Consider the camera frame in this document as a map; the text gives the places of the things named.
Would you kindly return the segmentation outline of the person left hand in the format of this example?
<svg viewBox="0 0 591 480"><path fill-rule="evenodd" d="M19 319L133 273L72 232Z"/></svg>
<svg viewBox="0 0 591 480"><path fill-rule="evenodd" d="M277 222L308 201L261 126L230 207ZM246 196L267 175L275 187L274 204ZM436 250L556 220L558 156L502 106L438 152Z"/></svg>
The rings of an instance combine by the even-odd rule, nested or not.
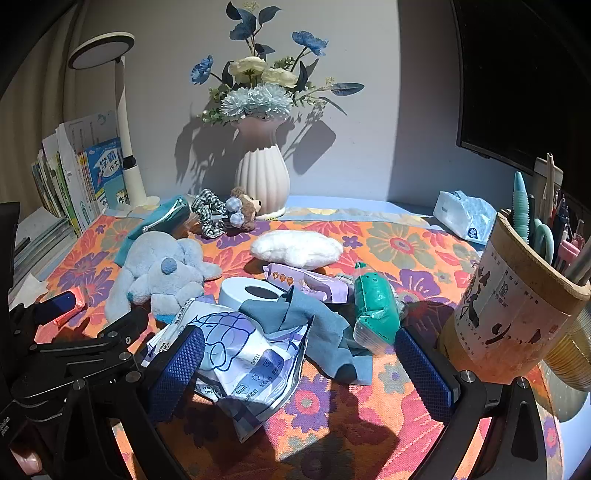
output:
<svg viewBox="0 0 591 480"><path fill-rule="evenodd" d="M11 451L11 453L26 475L34 476L43 470L41 459L35 452Z"/></svg>

